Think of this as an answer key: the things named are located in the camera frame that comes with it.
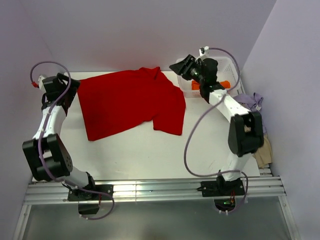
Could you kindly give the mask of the red t-shirt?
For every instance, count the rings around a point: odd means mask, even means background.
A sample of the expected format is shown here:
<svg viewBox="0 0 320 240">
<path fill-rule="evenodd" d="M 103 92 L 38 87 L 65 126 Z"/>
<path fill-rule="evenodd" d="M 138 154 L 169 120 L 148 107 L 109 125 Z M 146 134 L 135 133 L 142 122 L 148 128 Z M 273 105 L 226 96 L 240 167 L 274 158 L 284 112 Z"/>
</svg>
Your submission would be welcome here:
<svg viewBox="0 0 320 240">
<path fill-rule="evenodd" d="M 159 67 L 124 70 L 82 79 L 77 91 L 91 142 L 152 122 L 155 131 L 180 136 L 183 92 Z"/>
</svg>

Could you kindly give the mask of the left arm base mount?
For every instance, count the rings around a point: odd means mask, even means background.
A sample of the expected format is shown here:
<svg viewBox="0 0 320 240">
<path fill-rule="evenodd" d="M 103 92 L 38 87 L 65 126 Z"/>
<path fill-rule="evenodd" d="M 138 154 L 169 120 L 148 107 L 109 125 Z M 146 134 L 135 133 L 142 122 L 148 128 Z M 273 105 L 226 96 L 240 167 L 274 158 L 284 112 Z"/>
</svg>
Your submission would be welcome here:
<svg viewBox="0 0 320 240">
<path fill-rule="evenodd" d="M 98 184 L 94 189 L 99 193 L 89 193 L 78 189 L 70 189 L 67 197 L 68 202 L 78 202 L 78 213 L 81 215 L 95 215 L 98 213 L 102 201 L 111 201 L 111 198 L 102 193 L 108 194 L 111 197 L 114 193 L 112 184 Z"/>
</svg>

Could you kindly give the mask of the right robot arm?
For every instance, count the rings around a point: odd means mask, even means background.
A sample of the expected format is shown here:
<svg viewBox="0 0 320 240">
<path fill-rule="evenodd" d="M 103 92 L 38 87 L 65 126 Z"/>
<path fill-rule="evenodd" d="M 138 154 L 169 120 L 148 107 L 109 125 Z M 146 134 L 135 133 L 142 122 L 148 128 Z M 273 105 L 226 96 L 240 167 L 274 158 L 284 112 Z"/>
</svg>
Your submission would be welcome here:
<svg viewBox="0 0 320 240">
<path fill-rule="evenodd" d="M 201 97 L 229 122 L 227 143 L 230 150 L 226 165 L 215 174 L 222 177 L 216 183 L 217 191 L 229 194 L 234 181 L 243 175 L 243 168 L 249 158 L 264 144 L 262 116 L 238 103 L 227 88 L 218 82 L 218 61 L 206 55 L 184 59 L 169 66 L 176 75 L 186 81 L 196 81 Z"/>
</svg>

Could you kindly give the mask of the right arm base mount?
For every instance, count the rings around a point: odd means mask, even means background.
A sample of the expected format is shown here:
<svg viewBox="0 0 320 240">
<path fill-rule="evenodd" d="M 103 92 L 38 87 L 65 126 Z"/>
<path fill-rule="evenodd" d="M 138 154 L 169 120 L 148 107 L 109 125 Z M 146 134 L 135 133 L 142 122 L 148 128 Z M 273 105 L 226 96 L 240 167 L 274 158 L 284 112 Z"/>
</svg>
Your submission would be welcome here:
<svg viewBox="0 0 320 240">
<path fill-rule="evenodd" d="M 203 198 L 222 197 L 214 199 L 214 206 L 219 214 L 228 215 L 237 208 L 236 197 L 243 196 L 242 203 L 245 202 L 248 194 L 248 181 L 246 183 L 241 178 L 226 181 L 222 175 L 218 175 L 216 180 L 201 181 L 200 187 L 196 189 L 201 192 Z"/>
</svg>

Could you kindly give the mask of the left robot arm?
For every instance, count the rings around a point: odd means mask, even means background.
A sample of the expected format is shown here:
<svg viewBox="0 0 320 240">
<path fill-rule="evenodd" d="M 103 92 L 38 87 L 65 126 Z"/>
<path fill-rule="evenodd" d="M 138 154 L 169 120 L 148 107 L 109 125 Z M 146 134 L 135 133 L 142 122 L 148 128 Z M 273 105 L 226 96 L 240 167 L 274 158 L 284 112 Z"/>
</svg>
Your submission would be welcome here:
<svg viewBox="0 0 320 240">
<path fill-rule="evenodd" d="M 36 134 L 24 141 L 22 150 L 36 181 L 60 182 L 70 190 L 79 189 L 86 200 L 96 197 L 98 188 L 93 177 L 77 169 L 63 144 L 60 133 L 62 124 L 80 86 L 78 80 L 61 73 L 39 77 L 43 91 L 42 119 Z"/>
</svg>

